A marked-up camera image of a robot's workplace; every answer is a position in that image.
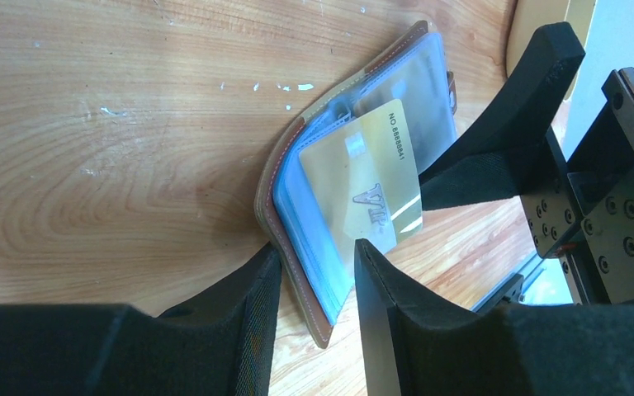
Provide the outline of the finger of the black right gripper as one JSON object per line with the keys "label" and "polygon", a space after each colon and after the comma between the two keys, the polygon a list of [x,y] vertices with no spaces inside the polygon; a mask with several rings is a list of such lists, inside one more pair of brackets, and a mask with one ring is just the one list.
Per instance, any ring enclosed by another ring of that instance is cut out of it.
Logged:
{"label": "finger of the black right gripper", "polygon": [[493,101],[420,175],[423,210],[521,195],[584,56],[570,23],[537,28]]}

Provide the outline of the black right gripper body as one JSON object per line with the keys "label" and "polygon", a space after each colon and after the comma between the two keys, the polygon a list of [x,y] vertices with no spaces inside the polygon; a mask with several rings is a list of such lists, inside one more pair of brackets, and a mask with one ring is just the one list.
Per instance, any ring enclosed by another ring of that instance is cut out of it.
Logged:
{"label": "black right gripper body", "polygon": [[558,260],[575,304],[634,304],[634,68],[612,71],[602,90],[569,158],[546,135],[521,202],[538,255]]}

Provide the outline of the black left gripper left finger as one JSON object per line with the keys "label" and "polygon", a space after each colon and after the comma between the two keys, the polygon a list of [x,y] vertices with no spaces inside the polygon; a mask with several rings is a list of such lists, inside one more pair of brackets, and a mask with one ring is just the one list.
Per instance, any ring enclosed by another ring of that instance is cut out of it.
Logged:
{"label": "black left gripper left finger", "polygon": [[0,395],[265,395],[281,281],[266,245],[157,317],[129,304],[0,304]]}

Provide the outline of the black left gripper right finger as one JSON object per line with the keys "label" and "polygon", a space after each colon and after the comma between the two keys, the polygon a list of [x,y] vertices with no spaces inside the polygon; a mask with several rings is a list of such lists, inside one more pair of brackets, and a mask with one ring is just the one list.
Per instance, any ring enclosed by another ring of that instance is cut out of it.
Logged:
{"label": "black left gripper right finger", "polygon": [[355,244],[371,395],[634,395],[634,302],[464,309]]}

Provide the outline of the gold VIP card 8841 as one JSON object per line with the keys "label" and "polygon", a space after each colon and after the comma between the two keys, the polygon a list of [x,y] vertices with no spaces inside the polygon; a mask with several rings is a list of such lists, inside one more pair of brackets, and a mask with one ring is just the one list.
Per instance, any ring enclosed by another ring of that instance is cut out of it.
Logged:
{"label": "gold VIP card 8841", "polygon": [[381,252],[423,227],[414,151],[401,100],[378,106],[299,154],[339,256],[352,262],[354,243]]}

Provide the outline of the brown leather card holder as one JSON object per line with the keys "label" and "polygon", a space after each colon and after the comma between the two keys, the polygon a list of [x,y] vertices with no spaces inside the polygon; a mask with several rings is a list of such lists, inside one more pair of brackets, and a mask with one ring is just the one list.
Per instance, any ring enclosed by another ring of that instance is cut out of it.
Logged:
{"label": "brown leather card holder", "polygon": [[[258,185],[254,209],[263,230],[279,251],[315,344],[325,348],[354,285],[354,258],[344,262],[328,230],[299,154],[360,116],[354,114],[358,88],[386,60],[432,32],[415,22],[371,62],[335,84],[306,107],[279,137]],[[452,110],[455,93],[447,71]]]}

